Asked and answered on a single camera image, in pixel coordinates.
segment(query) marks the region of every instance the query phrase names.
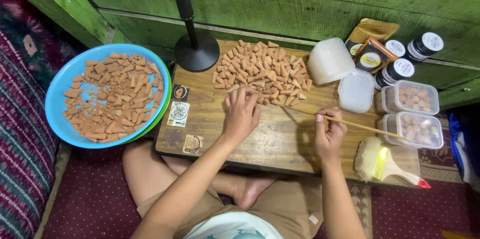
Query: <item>translucent plastic container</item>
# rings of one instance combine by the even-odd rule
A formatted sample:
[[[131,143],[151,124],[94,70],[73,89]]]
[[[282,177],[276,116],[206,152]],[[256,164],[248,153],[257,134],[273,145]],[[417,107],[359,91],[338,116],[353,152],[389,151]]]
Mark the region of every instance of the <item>translucent plastic container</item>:
[[[399,80],[393,87],[382,88],[381,92],[385,94],[385,106],[393,113],[406,111],[435,115],[440,111],[438,92],[427,84]]]
[[[385,96],[387,95],[385,91],[391,88],[392,90],[394,89],[393,86],[385,86],[381,89],[381,92],[378,93],[375,96],[375,113],[376,114],[387,114],[387,113],[396,113],[388,109],[387,107],[387,101],[385,99]]]
[[[427,149],[440,149],[444,145],[442,126],[433,116],[410,112],[386,114],[377,122],[377,128],[406,137],[399,139],[379,135],[379,138],[390,144]]]
[[[352,113],[367,112],[374,100],[375,80],[367,71],[354,69],[338,87],[340,107]]]
[[[342,39],[318,42],[310,52],[308,67],[316,85],[344,78],[354,68],[352,57]]]

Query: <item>person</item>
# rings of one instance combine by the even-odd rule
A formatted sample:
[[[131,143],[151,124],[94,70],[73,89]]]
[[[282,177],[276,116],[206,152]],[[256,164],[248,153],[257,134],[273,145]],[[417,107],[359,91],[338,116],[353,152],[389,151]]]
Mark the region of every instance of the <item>person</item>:
[[[321,179],[219,172],[258,125],[260,96],[250,88],[232,91],[225,98],[223,133],[193,163],[155,155],[151,141],[127,147],[123,169],[142,217],[131,238],[309,239],[322,221],[330,239],[366,238],[340,162],[347,127],[329,121],[326,131],[322,117],[341,119],[338,108],[321,109],[315,116]],[[223,205],[218,193],[231,196],[236,205]]]

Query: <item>maroon carpet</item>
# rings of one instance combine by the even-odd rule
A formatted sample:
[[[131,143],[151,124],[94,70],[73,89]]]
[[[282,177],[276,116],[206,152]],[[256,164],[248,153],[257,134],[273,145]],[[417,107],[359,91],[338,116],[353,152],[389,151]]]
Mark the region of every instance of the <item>maroon carpet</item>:
[[[42,238],[130,236],[140,217],[123,177],[122,152],[115,147],[72,153]],[[478,235],[479,195],[464,184],[428,183],[431,190],[372,187],[373,237],[437,239],[443,229]],[[326,238],[323,226],[315,238]]]

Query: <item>hand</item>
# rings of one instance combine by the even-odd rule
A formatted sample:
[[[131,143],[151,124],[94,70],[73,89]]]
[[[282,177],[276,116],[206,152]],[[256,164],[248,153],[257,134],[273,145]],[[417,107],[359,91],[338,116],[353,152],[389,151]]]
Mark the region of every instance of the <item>hand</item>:
[[[340,159],[340,146],[347,133],[347,126],[339,122],[328,121],[328,131],[322,115],[342,119],[342,112],[337,107],[327,107],[317,111],[315,115],[315,149],[322,163]]]
[[[254,89],[240,87],[225,98],[226,120],[223,134],[237,145],[258,125],[260,105],[257,100],[260,96]]]

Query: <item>wooden table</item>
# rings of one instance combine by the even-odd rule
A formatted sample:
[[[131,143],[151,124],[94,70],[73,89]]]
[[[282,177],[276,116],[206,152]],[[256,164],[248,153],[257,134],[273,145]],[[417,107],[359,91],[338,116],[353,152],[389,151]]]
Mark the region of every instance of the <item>wooden table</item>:
[[[218,42],[220,56],[237,45],[237,42],[233,41],[218,40]],[[287,55],[304,58],[309,54],[309,52],[298,50],[286,50],[286,52]],[[170,101],[155,144],[155,149],[160,155],[196,159],[221,134],[225,118],[223,101],[228,93],[226,90],[213,88],[211,82],[213,71],[212,68],[202,73],[191,73],[181,67],[176,68],[173,84],[189,88],[189,95],[185,101],[190,104],[189,113],[185,127],[168,125],[174,100]],[[295,108],[314,112],[321,107],[338,105],[338,86],[338,81],[322,86],[312,85],[311,90],[305,92],[307,100],[300,101]],[[345,111],[343,114],[343,118],[347,121],[371,127],[375,127],[375,123],[381,118],[374,113],[373,107],[363,114]],[[312,149],[314,133],[313,116],[274,105],[261,106],[260,124],[233,151],[227,163],[289,174],[319,174],[318,157]],[[187,135],[203,137],[201,149],[193,153],[184,151],[183,146]],[[374,136],[374,133],[349,127],[341,148],[342,169],[347,180],[359,180],[353,170],[353,159],[359,142],[369,136]],[[394,150],[392,155],[399,167],[420,175],[416,149]],[[410,186],[397,176],[390,176],[378,183]]]

